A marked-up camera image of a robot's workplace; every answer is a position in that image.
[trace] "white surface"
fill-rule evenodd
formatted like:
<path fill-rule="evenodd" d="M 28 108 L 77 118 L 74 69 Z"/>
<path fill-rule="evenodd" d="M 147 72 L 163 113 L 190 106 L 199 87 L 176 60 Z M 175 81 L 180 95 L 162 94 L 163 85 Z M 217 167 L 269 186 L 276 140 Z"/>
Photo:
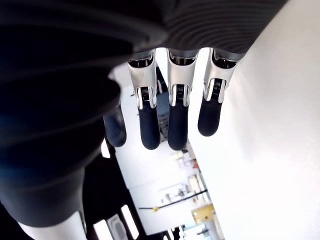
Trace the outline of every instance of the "white surface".
<path fill-rule="evenodd" d="M 87 240 L 78 211 L 55 226 L 32 227 L 18 223 L 22 230 L 34 240 Z"/>
<path fill-rule="evenodd" d="M 99 240 L 113 240 L 106 220 L 101 220 L 93 224 L 93 228 Z"/>
<path fill-rule="evenodd" d="M 112 71 L 112 75 L 115 78 L 115 81 L 120 85 L 121 89 L 132 86 L 128 64 L 126 62 L 116 66 Z"/>
<path fill-rule="evenodd" d="M 161 208 L 156 212 L 153 212 L 150 209 L 138 209 L 163 205 L 161 203 L 160 190 L 186 181 L 186 176 L 187 175 L 183 172 L 167 174 L 156 181 L 129 189 L 134 205 L 137 208 L 139 218 L 147 235 L 163 232 L 166 229 L 186 223 L 194 224 L 195 221 L 191 210 L 198 208 L 199 205 L 198 203 L 194 203 L 192 198 Z"/>
<path fill-rule="evenodd" d="M 319 9 L 291 0 L 280 11 L 236 68 L 212 137 L 197 130 L 198 57 L 189 140 L 226 240 L 320 239 Z"/>
<path fill-rule="evenodd" d="M 131 232 L 131 235 L 132 235 L 132 238 L 134 240 L 137 239 L 137 237 L 139 236 L 139 232 L 138 232 L 138 229 L 137 229 L 137 226 L 135 224 L 135 221 L 134 219 L 132 218 L 132 215 L 131 215 L 131 212 L 129 210 L 129 207 L 128 205 L 124 205 L 122 208 L 121 208 L 121 211 L 122 211 L 122 214 L 124 216 L 124 219 L 126 221 L 126 224 L 128 225 L 129 227 L 129 230 Z"/>

